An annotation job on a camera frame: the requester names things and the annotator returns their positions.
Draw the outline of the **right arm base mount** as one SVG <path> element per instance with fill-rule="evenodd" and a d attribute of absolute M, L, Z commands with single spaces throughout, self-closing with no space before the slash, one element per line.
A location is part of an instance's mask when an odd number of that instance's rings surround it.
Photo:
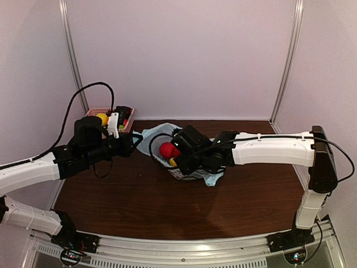
<path fill-rule="evenodd" d="M 295 224 L 293 224 L 291 230 L 270 234 L 266 239 L 270 252 L 285 251 L 292 248 L 302 247 L 315 241 L 312 227 L 302 228 L 297 227 Z"/>

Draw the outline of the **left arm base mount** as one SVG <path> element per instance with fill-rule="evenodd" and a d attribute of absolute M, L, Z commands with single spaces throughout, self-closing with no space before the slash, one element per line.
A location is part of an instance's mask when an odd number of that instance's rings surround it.
<path fill-rule="evenodd" d="M 59 210 L 54 211 L 60 218 L 61 228 L 58 234 L 51 235 L 51 242 L 77 252 L 96 253 L 99 237 L 77 231 L 70 216 Z"/>

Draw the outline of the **light blue printed plastic bag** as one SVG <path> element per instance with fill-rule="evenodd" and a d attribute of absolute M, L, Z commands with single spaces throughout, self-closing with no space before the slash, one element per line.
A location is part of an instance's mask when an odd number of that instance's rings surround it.
<path fill-rule="evenodd" d="M 133 134 L 141 135 L 143 140 L 137 146 L 137 150 L 144 155 L 149 156 L 160 168 L 168 171 L 177 180 L 196 180 L 203 179 L 207 186 L 215 186 L 216 182 L 224 175 L 225 168 L 220 169 L 218 173 L 210 173 L 205 170 L 196 170 L 189 175 L 183 175 L 182 172 L 169 164 L 159 153 L 159 148 L 164 142 L 170 142 L 174 132 L 181 130 L 182 127 L 172 123 L 162 123 L 154 128 L 144 129 L 141 132 L 133 131 Z"/>

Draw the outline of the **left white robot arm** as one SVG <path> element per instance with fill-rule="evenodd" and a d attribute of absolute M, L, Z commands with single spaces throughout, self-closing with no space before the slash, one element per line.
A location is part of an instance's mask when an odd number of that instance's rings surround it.
<path fill-rule="evenodd" d="M 40 156 L 1 167 L 1 223 L 58 236 L 68 248 L 76 247 L 80 235 L 65 213 L 19 203 L 8 193 L 46 181 L 71 178 L 115 156 L 129 157 L 142 140 L 141 135 L 119 132 L 114 116 L 110 116 L 108 127 L 103 127 L 102 120 L 96 116 L 77 120 L 67 145 L 55 146 Z"/>

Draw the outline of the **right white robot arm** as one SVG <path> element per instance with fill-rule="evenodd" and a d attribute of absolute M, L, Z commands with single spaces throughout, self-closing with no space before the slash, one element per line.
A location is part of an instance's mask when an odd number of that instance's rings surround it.
<path fill-rule="evenodd" d="M 286 242 L 294 247 L 307 238 L 325 198 L 338 184 L 334 156 L 320 126 L 287 135 L 224 131 L 213 140 L 186 126 L 173 134 L 171 143 L 180 152 L 174 162 L 183 175 L 197 170 L 217 173 L 224 167 L 247 164 L 307 167 L 310 180 L 296 212 L 295 227 L 286 234 Z"/>

